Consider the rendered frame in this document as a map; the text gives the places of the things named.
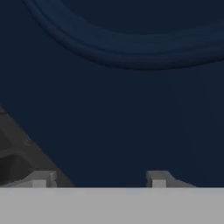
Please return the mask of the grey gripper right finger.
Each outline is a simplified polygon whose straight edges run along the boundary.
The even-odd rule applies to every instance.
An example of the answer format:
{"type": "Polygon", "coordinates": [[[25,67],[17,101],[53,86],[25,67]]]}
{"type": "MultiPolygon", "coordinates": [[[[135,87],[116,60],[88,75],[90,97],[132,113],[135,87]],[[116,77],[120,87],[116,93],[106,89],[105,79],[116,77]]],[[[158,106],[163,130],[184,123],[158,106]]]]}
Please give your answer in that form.
{"type": "Polygon", "coordinates": [[[193,185],[186,183],[182,180],[174,178],[168,171],[147,171],[146,172],[147,187],[158,188],[181,188],[193,187],[193,185]]]}

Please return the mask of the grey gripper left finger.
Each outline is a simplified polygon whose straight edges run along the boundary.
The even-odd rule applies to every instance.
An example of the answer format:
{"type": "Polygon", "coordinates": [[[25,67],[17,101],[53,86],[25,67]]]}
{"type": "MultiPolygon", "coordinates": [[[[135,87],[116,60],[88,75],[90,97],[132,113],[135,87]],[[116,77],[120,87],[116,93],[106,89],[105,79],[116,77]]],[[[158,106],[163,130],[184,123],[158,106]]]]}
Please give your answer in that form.
{"type": "Polygon", "coordinates": [[[32,187],[32,188],[47,188],[56,187],[57,183],[56,171],[34,171],[26,178],[7,184],[7,187],[32,187]]]}

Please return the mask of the dark blue cabinet door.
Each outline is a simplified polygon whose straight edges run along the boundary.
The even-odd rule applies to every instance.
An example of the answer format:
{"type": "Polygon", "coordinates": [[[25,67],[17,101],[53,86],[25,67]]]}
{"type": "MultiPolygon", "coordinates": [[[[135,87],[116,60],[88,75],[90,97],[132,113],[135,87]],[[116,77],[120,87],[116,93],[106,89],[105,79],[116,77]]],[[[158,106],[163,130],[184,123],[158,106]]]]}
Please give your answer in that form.
{"type": "Polygon", "coordinates": [[[224,187],[224,60],[164,71],[96,64],[0,0],[0,183],[143,187],[152,170],[224,187]]]}

